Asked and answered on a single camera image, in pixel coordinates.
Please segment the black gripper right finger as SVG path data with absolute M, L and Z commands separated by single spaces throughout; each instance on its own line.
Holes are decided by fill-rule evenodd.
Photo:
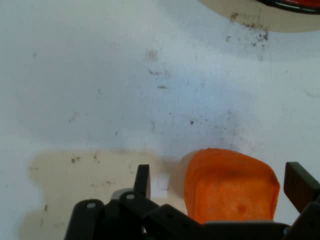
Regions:
M 283 190 L 299 212 L 285 232 L 285 240 L 320 238 L 320 183 L 298 162 L 285 164 Z

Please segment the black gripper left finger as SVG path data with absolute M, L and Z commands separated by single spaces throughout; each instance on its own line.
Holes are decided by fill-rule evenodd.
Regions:
M 132 190 L 104 204 L 78 202 L 72 211 L 66 240 L 195 240 L 203 227 L 171 205 L 149 199 L 150 166 L 139 165 Z

